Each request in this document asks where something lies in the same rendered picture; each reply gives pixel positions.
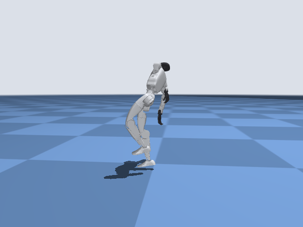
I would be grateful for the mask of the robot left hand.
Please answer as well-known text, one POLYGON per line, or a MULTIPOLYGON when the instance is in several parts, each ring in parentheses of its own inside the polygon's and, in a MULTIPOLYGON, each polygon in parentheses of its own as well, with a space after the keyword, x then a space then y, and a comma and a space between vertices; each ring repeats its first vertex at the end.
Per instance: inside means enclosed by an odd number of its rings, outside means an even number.
POLYGON ((165 93, 165 97, 163 100, 166 99, 164 103, 167 103, 169 101, 169 94, 168 94, 168 91, 166 91, 166 89, 164 90, 164 93, 165 93))

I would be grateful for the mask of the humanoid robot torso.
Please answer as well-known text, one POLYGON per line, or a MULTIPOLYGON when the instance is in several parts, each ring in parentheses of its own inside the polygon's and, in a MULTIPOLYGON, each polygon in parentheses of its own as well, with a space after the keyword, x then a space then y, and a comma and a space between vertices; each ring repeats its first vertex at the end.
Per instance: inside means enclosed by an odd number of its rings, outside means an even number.
MULTIPOLYGON (((155 95, 159 93, 163 86, 166 83, 166 75, 163 68, 160 68, 159 70, 153 70, 150 74, 150 77, 147 81, 147 92, 146 94, 149 94, 152 96, 153 99, 155 99, 155 95)), ((154 101, 153 101, 154 102, 154 101)), ((153 102, 150 105, 147 105, 144 103, 144 106, 149 107, 153 104, 153 102)))

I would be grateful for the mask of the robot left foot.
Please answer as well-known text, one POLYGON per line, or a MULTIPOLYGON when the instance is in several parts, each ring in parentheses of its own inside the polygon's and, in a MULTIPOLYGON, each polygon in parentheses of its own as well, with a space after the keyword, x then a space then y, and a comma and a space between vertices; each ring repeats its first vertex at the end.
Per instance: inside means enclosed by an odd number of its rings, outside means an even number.
POLYGON ((150 152, 150 151, 151 151, 151 149, 149 146, 146 146, 146 148, 144 147, 144 149, 142 149, 142 147, 140 147, 136 151, 132 152, 132 155, 139 155, 139 154, 150 152))

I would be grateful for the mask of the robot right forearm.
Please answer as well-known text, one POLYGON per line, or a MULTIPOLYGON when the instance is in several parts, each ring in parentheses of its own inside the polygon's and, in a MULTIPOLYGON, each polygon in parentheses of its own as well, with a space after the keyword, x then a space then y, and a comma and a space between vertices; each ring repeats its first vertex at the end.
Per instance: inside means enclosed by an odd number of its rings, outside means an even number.
POLYGON ((163 113, 163 109, 164 109, 164 106, 165 106, 165 101, 163 99, 161 99, 161 104, 160 104, 160 107, 159 107, 159 110, 161 110, 161 113, 163 113))

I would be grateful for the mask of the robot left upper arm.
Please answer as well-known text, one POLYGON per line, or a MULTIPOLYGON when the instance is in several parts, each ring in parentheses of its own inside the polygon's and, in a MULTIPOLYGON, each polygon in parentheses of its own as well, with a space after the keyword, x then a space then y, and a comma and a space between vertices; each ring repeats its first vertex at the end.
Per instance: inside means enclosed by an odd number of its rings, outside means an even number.
POLYGON ((155 62, 153 64, 154 70, 159 70, 160 68, 162 68, 161 63, 160 62, 155 62))

